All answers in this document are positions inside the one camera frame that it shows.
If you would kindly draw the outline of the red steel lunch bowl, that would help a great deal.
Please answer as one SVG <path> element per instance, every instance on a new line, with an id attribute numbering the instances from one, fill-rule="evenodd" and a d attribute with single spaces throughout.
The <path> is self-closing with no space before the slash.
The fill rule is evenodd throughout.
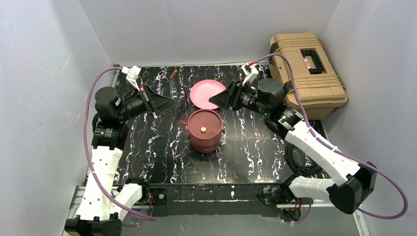
<path id="1" fill-rule="evenodd" d="M 179 119 L 178 122 L 185 126 L 193 148 L 201 153 L 215 151 L 225 134 L 224 120 L 214 110 L 199 109 L 187 121 Z"/>
<path id="2" fill-rule="evenodd" d="M 215 151 L 219 147 L 220 141 L 212 143 L 210 145 L 208 145 L 208 143 L 206 143 L 206 142 L 204 142 L 203 144 L 198 144 L 196 142 L 191 142 L 191 145 L 198 152 L 210 153 L 210 152 Z"/>

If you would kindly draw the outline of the metal serving tongs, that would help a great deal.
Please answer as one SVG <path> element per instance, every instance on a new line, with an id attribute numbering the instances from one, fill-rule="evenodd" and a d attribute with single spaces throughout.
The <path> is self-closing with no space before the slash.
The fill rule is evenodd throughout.
<path id="1" fill-rule="evenodd" d="M 182 100 L 179 102 L 179 117 L 186 112 L 189 108 L 189 93 L 191 91 L 191 88 L 189 87 L 183 87 L 179 84 L 175 84 L 176 87 L 181 88 L 184 92 L 184 96 Z"/>

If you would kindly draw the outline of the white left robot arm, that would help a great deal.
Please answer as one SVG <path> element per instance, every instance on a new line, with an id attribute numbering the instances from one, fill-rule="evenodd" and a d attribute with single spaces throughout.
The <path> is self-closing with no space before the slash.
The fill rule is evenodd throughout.
<path id="1" fill-rule="evenodd" d="M 119 236 L 123 219 L 128 215 L 144 221 L 154 220 L 132 209 L 137 202 L 150 200 L 143 178 L 127 180 L 119 193 L 112 195 L 116 169 L 128 135 L 126 123 L 143 113 L 158 115 L 178 102 L 158 94 L 148 85 L 138 86 L 127 100 L 120 99 L 113 87 L 99 89 L 94 97 L 93 137 L 90 145 L 85 143 L 88 180 L 75 217 L 66 220 L 64 230 L 71 236 Z"/>

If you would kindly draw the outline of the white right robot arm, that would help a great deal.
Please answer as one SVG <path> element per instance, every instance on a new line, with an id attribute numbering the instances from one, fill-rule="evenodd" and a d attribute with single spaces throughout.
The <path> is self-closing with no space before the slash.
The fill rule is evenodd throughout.
<path id="1" fill-rule="evenodd" d="M 292 175 L 278 189 L 258 194 L 266 205 L 311 198 L 331 202 L 341 212 L 353 214 L 373 192 L 376 172 L 369 168 L 370 162 L 361 165 L 339 154 L 337 147 L 307 125 L 301 113 L 286 106 L 288 86 L 289 83 L 281 86 L 275 79 L 262 79 L 257 88 L 232 81 L 209 101 L 224 110 L 246 108 L 263 115 L 269 130 L 302 150 L 329 175 L 329 178 Z"/>

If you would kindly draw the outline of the clear round lid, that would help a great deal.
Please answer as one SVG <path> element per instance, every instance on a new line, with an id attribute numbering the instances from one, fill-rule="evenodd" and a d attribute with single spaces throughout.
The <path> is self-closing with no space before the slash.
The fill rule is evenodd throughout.
<path id="1" fill-rule="evenodd" d="M 171 95 L 171 98 L 177 102 L 176 105 L 173 107 L 174 119 L 176 120 L 180 119 L 180 116 L 181 116 L 179 95 L 177 91 L 177 85 L 175 83 L 175 76 L 177 75 L 177 73 L 178 73 L 178 70 L 175 69 L 169 77 L 170 95 Z"/>

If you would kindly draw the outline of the dark red round lid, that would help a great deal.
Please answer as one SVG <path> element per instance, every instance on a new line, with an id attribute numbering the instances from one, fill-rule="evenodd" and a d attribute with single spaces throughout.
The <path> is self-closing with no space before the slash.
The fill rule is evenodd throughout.
<path id="1" fill-rule="evenodd" d="M 186 126 L 192 138 L 210 140 L 224 132 L 223 119 L 214 110 L 200 109 L 191 114 Z"/>

